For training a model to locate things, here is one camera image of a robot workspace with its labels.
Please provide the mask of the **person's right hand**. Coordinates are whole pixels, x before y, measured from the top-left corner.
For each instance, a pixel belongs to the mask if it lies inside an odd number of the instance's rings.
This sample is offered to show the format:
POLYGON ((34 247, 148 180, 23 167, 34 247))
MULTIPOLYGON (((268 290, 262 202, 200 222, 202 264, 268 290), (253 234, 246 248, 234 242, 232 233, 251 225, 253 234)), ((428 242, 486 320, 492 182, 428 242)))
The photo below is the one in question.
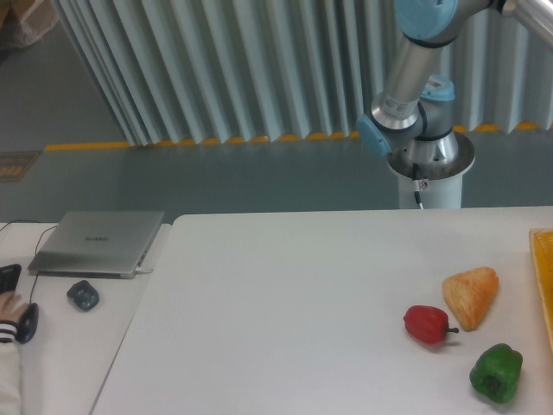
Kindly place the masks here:
POLYGON ((0 320, 17 326, 29 304, 22 300, 20 294, 6 291, 0 295, 0 320))

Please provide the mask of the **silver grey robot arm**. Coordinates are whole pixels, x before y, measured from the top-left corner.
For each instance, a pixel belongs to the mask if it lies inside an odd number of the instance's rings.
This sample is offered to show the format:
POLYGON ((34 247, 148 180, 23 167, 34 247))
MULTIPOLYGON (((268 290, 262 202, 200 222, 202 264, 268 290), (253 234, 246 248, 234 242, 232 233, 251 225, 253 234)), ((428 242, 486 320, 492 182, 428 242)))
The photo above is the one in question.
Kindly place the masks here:
POLYGON ((497 10, 552 46, 551 1, 395 1, 393 7, 403 39, 384 91, 357 120, 363 144, 379 156, 389 154, 401 134, 408 140, 416 136, 418 102, 432 67, 472 16, 497 10))

